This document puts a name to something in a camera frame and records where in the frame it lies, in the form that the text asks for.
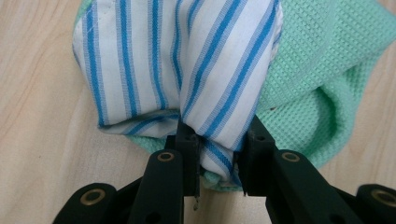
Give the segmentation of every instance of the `mint green waffle towel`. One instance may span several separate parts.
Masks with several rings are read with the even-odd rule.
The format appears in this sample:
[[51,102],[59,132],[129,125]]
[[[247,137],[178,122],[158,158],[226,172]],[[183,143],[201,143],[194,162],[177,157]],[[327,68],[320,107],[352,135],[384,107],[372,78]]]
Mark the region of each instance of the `mint green waffle towel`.
[[[78,17],[91,1],[83,1]],[[376,60],[396,38],[396,17],[374,0],[283,0],[279,49],[256,114],[278,148],[305,154],[317,167],[347,143]],[[129,136],[149,152],[164,141]],[[204,184],[218,190],[219,176]]]

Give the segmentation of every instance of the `brass insert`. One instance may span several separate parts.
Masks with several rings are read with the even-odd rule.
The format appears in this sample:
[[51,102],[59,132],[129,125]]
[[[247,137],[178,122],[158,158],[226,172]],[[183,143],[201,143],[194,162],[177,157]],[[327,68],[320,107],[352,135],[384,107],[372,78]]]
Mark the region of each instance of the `brass insert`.
[[377,201],[386,204],[387,206],[396,207],[396,195],[388,193],[382,189],[373,189],[372,196]]
[[93,205],[102,201],[106,196],[106,193],[102,189],[90,189],[85,192],[79,201],[84,205]]
[[291,152],[284,152],[284,153],[282,153],[282,158],[283,158],[285,161],[292,161],[292,162],[297,162],[297,161],[300,160],[300,157],[299,157],[299,156],[297,156],[296,154],[291,153]]
[[171,161],[174,157],[175,155],[173,153],[163,152],[160,155],[158,155],[157,159],[159,161]]

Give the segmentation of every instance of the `wooden table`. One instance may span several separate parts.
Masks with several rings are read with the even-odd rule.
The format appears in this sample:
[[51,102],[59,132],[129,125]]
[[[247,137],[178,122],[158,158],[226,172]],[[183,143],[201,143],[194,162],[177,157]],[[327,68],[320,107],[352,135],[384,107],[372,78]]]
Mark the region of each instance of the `wooden table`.
[[[50,223],[82,186],[123,187],[149,154],[100,133],[71,50],[79,0],[0,1],[0,223]],[[396,1],[382,0],[396,13]],[[380,59],[346,148],[320,169],[355,193],[365,183],[396,189],[396,43]],[[186,200],[185,223],[264,223],[264,199],[203,189]]]

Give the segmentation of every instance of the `white fabric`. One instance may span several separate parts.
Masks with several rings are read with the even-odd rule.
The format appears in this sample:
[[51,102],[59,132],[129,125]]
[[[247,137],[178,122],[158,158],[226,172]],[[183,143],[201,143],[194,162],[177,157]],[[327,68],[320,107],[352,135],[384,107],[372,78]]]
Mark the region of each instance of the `white fabric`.
[[205,138],[202,166],[240,184],[240,150],[280,37],[277,0],[97,0],[74,52],[105,133],[163,138],[179,115]]

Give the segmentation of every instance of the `towel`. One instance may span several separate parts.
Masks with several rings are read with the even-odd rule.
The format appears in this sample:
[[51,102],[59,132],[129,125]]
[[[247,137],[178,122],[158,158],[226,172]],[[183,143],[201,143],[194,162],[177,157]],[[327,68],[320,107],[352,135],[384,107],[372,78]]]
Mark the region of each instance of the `towel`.
[[73,47],[105,133],[165,139],[181,119],[204,139],[201,165],[240,187],[243,145],[280,38],[277,0],[97,0]]
[[[76,45],[83,37],[78,24],[90,5],[81,4],[74,33],[80,66],[85,51]],[[256,114],[278,148],[302,152],[319,167],[349,139],[375,62],[396,38],[396,18],[374,0],[282,0],[282,11],[282,36]],[[163,148],[162,139],[128,137],[149,152]],[[216,171],[205,169],[203,176],[208,188],[240,189],[233,180],[224,185]]]

